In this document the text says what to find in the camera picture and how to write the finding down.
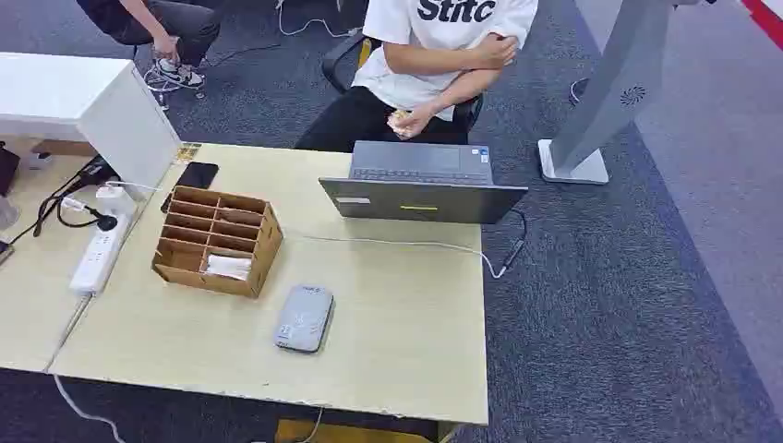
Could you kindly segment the person's right hand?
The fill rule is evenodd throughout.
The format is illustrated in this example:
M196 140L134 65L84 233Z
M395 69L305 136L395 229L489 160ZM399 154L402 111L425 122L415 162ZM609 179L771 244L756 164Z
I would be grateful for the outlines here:
M490 33L474 48L476 69L501 69L508 65L518 51L518 39L515 36L501 36Z

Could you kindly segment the person's left hand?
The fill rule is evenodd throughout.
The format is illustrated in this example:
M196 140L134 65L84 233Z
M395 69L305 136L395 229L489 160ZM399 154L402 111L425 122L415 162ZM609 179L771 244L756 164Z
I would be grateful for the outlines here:
M399 139L406 140L421 134L434 114L426 106L413 111L395 110L387 118L387 125Z

